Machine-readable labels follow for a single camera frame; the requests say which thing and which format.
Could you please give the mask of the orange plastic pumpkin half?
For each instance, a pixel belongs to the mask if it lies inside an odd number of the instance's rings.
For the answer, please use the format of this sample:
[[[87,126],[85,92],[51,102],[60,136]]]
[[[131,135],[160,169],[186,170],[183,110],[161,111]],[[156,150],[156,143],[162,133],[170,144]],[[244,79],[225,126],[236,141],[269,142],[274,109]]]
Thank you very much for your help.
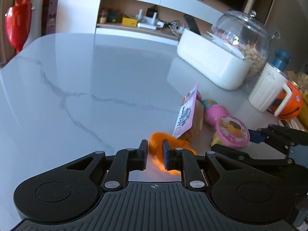
[[[183,148],[192,151],[195,155],[197,152],[191,148],[190,143],[186,140],[177,139],[163,132],[155,132],[149,138],[149,153],[153,164],[164,173],[172,176],[179,175],[180,172],[176,170],[167,171],[164,167],[163,160],[163,140],[168,140],[172,149]]]

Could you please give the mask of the orange pumpkin bucket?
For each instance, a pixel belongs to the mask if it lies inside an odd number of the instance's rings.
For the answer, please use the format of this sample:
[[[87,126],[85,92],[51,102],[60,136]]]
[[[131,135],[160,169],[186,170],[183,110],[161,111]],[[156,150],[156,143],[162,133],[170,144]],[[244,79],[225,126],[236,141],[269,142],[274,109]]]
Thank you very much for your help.
[[[279,119],[284,119],[284,120],[296,118],[301,111],[303,103],[300,87],[293,80],[289,80],[287,85],[292,91],[292,97],[289,99],[285,108],[281,111],[281,113],[278,116]],[[287,95],[286,91],[282,90],[280,94],[277,96],[277,98],[274,100],[272,105],[269,107],[268,111],[274,113],[274,111],[278,109],[278,106],[281,104],[286,95]]]

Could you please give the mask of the pink snack packet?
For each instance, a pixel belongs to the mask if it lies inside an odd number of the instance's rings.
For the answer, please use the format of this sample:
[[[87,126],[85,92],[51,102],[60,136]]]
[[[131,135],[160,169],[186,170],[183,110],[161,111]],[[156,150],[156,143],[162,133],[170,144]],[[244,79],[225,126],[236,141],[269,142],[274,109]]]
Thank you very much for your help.
[[[172,136],[192,142],[200,135],[204,121],[204,106],[198,100],[199,84],[196,84],[186,96],[178,113]]]

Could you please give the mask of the pink round toy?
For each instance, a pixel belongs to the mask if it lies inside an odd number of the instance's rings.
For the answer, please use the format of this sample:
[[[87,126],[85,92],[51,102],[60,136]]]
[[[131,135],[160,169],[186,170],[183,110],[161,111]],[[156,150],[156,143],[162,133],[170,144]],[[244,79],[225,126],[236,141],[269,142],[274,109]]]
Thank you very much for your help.
[[[209,126],[215,127],[222,116],[230,115],[229,111],[215,100],[204,99],[201,103],[204,106],[204,122]]]

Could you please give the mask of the white oval container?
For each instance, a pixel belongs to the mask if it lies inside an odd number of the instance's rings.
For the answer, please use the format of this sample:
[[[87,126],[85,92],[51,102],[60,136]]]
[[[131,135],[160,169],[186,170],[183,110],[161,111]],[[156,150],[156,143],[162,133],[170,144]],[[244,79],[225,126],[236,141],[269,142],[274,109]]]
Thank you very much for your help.
[[[215,44],[212,38],[184,29],[177,45],[178,56],[215,85],[225,90],[239,88],[250,64],[242,57]]]

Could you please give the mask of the blue bottle cap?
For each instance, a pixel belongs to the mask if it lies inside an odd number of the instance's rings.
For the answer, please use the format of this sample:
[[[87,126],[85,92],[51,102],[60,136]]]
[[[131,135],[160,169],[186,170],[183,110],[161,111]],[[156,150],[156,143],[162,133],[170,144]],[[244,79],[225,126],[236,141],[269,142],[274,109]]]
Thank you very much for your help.
[[[275,52],[275,57],[271,64],[283,72],[290,61],[290,55],[283,49],[278,49]]]

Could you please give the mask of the glass dome jar with nuts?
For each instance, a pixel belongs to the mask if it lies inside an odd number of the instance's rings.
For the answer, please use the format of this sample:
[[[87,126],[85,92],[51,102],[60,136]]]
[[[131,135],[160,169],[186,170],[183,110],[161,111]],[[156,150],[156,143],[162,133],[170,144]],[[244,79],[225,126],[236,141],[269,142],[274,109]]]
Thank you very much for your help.
[[[255,16],[255,12],[248,15],[228,10],[212,25],[210,32],[216,44],[249,64],[246,81],[262,71],[269,50],[269,34]]]

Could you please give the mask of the black phone in container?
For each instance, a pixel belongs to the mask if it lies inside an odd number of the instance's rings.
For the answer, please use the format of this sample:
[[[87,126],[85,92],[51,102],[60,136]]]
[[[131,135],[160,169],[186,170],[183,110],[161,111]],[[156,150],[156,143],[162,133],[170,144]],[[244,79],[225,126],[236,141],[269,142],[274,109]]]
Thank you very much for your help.
[[[191,32],[193,32],[193,33],[195,33],[197,35],[201,35],[200,30],[198,28],[198,25],[197,25],[195,19],[191,15],[184,14],[183,18],[184,18],[185,22],[187,23],[187,25],[189,27],[189,30]]]

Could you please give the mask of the yellow box on shelf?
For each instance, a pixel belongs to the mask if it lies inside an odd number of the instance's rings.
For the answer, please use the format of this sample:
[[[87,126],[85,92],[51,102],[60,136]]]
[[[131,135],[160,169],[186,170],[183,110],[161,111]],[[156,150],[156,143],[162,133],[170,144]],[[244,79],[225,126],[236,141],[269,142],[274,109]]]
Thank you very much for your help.
[[[136,27],[138,24],[138,19],[123,17],[121,24],[126,27]]]

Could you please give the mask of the white charger device on shelf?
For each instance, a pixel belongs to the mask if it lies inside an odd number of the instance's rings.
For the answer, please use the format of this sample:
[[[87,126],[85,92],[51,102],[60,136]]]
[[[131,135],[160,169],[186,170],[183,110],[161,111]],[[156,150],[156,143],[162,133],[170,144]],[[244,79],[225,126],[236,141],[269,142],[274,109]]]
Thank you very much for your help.
[[[143,15],[142,9],[139,10],[139,13],[136,15],[137,27],[145,28],[150,30],[162,29],[165,26],[165,23],[158,18],[158,13],[154,12],[152,17]]]

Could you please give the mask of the small figurine on shelf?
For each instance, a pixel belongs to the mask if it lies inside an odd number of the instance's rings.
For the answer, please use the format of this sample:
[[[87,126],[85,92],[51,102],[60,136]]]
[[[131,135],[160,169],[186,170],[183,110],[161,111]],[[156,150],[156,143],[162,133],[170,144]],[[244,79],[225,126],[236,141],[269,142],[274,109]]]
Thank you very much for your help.
[[[99,15],[99,24],[104,24],[107,22],[108,12],[106,9],[102,9]]]

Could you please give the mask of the red vase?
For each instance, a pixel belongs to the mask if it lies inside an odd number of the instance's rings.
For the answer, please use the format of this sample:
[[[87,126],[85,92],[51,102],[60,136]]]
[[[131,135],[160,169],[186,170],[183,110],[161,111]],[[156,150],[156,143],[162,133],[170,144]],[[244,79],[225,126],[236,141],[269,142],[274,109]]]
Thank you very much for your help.
[[[29,36],[32,4],[31,0],[16,0],[16,3],[5,14],[5,26],[8,42],[19,53]]]

